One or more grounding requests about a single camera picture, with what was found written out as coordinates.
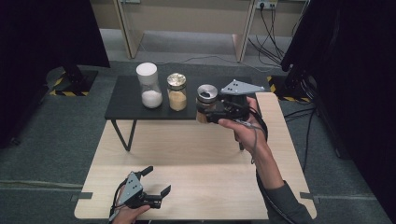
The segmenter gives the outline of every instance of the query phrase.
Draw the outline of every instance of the silver lid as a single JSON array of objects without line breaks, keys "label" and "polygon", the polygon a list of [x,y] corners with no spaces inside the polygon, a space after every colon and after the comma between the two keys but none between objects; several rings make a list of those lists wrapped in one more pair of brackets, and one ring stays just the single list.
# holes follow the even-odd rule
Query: silver lid
[{"label": "silver lid", "polygon": [[167,79],[168,88],[179,91],[186,87],[186,77],[180,73],[174,73],[170,75]]},{"label": "silver lid", "polygon": [[198,87],[197,93],[198,100],[206,104],[215,102],[218,97],[218,89],[207,84]]}]

